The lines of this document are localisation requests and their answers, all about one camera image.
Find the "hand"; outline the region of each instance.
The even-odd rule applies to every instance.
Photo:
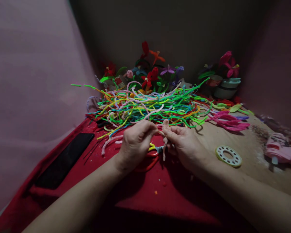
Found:
[[[179,126],[171,126],[169,129],[163,130],[163,133],[175,147],[168,143],[168,152],[177,155],[186,169],[195,173],[196,169],[202,168],[212,158],[193,130]]]
[[[145,158],[152,137],[158,132],[156,125],[141,120],[124,131],[120,152],[116,155],[115,164],[120,171],[132,171]]]

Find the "flower pot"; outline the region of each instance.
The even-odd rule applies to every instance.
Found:
[[[221,82],[214,92],[214,96],[219,99],[231,99],[236,91],[237,86],[240,84],[240,78],[229,78]]]
[[[216,87],[222,82],[222,80],[223,78],[219,75],[211,75],[206,84],[210,87]]]

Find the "red cloth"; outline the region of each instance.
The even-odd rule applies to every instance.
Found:
[[[101,156],[102,146],[108,138],[105,137],[85,163],[87,158],[83,157],[96,144],[96,138],[106,133],[104,130],[96,130],[94,122],[88,127],[89,121],[84,120],[35,167],[0,216],[0,232],[6,229],[10,229],[11,233],[21,232],[58,197],[118,152],[121,145],[112,142],[106,148],[106,157]],[[46,190],[34,185],[37,177],[78,133],[92,133],[93,130],[95,138],[56,190]],[[154,136],[152,142],[156,146],[164,144],[162,136]],[[190,176],[176,157],[167,154],[164,163],[156,163],[147,173],[132,172],[128,175],[114,188],[106,202],[109,206],[218,227],[226,226],[227,223],[231,223],[233,227],[248,226],[246,220],[218,194],[197,178],[190,181]]]

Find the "white plastic ring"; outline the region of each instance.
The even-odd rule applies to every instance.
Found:
[[[224,152],[228,152],[233,156],[233,159],[229,159],[224,155]],[[228,146],[218,146],[216,148],[216,155],[219,160],[227,163],[232,167],[239,167],[242,164],[242,158],[240,155],[231,147]]]

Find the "smartphone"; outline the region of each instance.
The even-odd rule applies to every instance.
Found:
[[[80,133],[47,167],[35,182],[37,187],[57,189],[94,138],[94,134]]]

